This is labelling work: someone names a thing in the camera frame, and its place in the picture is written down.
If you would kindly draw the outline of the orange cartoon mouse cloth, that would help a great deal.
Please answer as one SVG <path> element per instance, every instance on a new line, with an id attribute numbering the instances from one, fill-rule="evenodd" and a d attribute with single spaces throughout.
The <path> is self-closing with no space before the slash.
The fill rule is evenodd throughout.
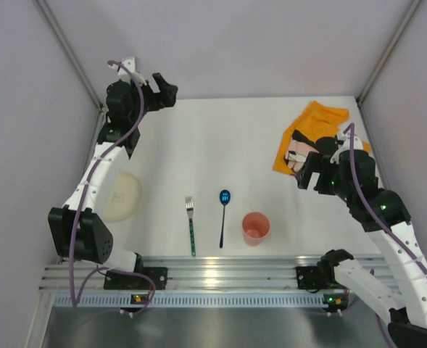
<path id="1" fill-rule="evenodd" d="M 349 110 L 310 102 L 284 131 L 273 170 L 296 175 L 312 152 L 333 155 L 338 149 L 336 135 L 349 120 Z"/>

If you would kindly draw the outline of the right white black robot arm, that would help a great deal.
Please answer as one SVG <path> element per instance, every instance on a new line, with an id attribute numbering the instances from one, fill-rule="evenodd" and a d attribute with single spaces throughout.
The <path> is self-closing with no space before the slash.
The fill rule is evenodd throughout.
<path id="1" fill-rule="evenodd" d="M 375 168 L 366 151 L 346 140 L 333 155 L 309 153 L 297 184 L 307 189 L 312 174 L 319 175 L 314 190 L 347 205 L 383 255 L 399 290 L 385 286 L 344 249 L 320 258 L 320 280 L 354 292 L 385 323 L 396 347 L 427 347 L 427 261 L 405 204 L 378 185 Z"/>

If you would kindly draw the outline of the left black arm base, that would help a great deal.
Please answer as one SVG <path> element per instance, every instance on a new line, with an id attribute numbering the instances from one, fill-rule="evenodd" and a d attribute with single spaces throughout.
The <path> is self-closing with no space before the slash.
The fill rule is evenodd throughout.
<path id="1" fill-rule="evenodd" d="M 104 281 L 105 290 L 150 290 L 155 286 L 156 290 L 165 290 L 168 269 L 165 267 L 145 267 L 141 276 L 134 275 L 123 275 L 114 271 L 106 273 L 106 279 Z M 149 278 L 154 283 L 151 284 L 146 278 Z"/>

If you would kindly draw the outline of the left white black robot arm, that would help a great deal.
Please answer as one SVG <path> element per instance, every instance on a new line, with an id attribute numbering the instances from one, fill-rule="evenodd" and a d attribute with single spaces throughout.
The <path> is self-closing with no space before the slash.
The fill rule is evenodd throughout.
<path id="1" fill-rule="evenodd" d="M 138 124 L 147 112 L 175 105 L 178 87 L 158 72 L 152 77 L 158 91 L 148 83 L 137 86 L 124 80 L 107 87 L 107 120 L 99 132 L 91 162 L 72 196 L 48 214 L 60 257 L 127 272 L 136 272 L 142 266 L 138 254 L 115 246 L 115 237 L 102 215 L 112 187 L 140 138 Z"/>

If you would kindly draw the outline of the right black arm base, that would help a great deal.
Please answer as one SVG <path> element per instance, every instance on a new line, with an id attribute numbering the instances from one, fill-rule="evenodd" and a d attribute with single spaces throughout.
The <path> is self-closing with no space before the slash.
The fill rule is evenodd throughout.
<path id="1" fill-rule="evenodd" d="M 327 283 L 320 274 L 317 266 L 297 266 L 295 267 L 297 277 L 297 287 L 312 294 L 322 290 L 343 289 L 337 283 Z"/>

